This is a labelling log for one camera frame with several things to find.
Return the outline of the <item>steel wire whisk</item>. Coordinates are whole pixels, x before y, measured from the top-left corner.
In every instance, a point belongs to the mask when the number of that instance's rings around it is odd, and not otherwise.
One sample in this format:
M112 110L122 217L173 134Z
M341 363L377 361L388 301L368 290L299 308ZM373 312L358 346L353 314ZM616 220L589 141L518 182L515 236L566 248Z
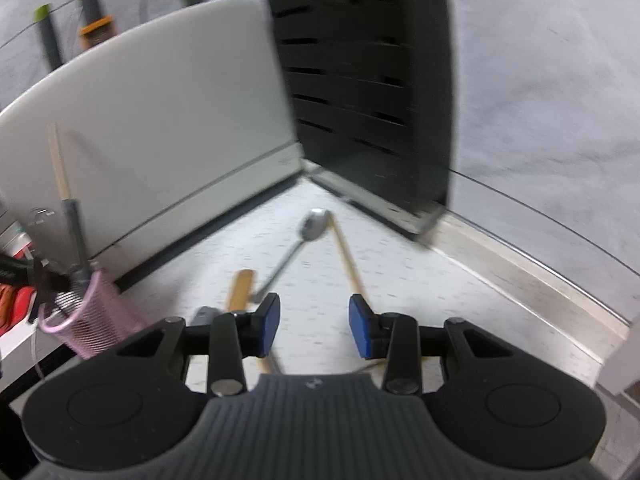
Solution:
M82 305L87 287L75 287L69 292L57 292L54 296L52 311L62 318L70 318Z

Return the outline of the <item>red plastic container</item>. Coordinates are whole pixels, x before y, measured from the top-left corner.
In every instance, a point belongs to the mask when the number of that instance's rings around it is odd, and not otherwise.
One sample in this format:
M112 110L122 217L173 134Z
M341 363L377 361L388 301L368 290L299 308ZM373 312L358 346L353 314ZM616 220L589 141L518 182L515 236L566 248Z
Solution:
M0 335L7 333L28 315L36 290L32 286L0 286Z

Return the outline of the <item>long wooden chopstick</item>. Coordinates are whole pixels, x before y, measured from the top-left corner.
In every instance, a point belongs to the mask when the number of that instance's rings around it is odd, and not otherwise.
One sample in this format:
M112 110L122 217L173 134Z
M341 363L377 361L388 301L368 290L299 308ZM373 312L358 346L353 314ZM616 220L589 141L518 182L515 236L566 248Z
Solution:
M352 256L352 252L350 251L346 237L333 212L329 214L329 225L332 229L332 232L334 233L337 248L340 251L349 283L352 285L352 290L356 292L356 294L363 296L365 300L368 300L366 290L364 289L362 279L360 278L360 274L356 266L356 262L354 260L354 257Z

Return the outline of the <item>pink mesh utensil cup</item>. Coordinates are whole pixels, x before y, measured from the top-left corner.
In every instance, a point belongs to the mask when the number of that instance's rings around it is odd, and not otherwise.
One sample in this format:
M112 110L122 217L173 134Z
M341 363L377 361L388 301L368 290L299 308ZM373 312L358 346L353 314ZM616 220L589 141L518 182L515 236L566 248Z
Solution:
M117 287L99 268L93 271L81 307L70 318L54 314L52 307L41 307L38 325L84 360L144 329L136 312L126 306Z

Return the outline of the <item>grey vegetable peeler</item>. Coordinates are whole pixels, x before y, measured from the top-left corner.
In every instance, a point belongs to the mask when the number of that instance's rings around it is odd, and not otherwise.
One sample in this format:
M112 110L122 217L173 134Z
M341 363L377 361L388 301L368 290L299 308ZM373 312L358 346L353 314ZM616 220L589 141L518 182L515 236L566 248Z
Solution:
M92 278L92 270L88 245L81 222L79 202L74 198L62 200L62 208L75 253L76 281L83 290L86 290Z

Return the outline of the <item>grey folding tool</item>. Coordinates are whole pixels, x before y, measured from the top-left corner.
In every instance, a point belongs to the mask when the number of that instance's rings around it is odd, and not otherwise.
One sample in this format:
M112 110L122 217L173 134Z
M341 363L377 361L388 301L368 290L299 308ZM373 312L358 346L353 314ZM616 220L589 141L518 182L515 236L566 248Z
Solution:
M194 314L190 325L192 327L209 326L213 319L219 315L221 315L221 310L217 308L200 307Z

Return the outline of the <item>wooden spatula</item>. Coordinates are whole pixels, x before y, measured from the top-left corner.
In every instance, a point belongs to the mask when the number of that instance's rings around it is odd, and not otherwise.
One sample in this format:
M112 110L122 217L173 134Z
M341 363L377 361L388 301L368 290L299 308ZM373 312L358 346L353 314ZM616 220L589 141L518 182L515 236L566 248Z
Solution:
M227 312L245 311L250 304L255 271L250 269L239 270L234 274L229 298L226 305ZM266 358L259 360L262 374L281 374L282 370L273 351Z

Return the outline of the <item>long curved wooden spoon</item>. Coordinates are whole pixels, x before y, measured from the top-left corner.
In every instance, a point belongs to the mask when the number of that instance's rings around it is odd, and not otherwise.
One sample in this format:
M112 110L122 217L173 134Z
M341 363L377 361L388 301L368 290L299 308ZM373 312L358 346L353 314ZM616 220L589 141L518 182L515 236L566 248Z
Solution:
M56 188L58 189L58 196L60 196L60 200L70 200L72 198L72 192L70 192L70 181L68 180L65 167L57 124L50 125L48 141L54 180Z

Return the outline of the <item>black slotted knife block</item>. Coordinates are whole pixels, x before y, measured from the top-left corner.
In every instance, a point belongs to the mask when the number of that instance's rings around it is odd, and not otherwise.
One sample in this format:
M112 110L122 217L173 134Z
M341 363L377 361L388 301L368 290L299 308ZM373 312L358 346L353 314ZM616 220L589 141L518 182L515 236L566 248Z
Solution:
M448 198L447 0L268 2L312 180L405 236L421 236Z

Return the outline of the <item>grey knife steriliser box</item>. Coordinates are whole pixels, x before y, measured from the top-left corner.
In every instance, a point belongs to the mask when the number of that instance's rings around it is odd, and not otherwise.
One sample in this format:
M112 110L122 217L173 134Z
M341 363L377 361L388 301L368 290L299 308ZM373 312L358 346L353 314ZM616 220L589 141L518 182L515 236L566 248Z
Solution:
M255 0L212 0L127 30L2 110L2 202L66 270L75 255L51 131L89 254L113 278L294 176L302 158Z

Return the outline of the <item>steel spoon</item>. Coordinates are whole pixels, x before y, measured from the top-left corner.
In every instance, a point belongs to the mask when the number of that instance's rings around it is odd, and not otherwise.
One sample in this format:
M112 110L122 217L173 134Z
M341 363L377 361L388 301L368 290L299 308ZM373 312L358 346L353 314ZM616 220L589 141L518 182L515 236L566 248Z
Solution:
M282 258L277 267L272 271L270 277L260 289L257 289L252 296L253 304L260 304L268 294L271 287L280 278L282 272L294 260L300 250L307 244L321 238L329 227L330 212L324 208L312 208L308 211L303 222L297 231L297 240L286 255Z

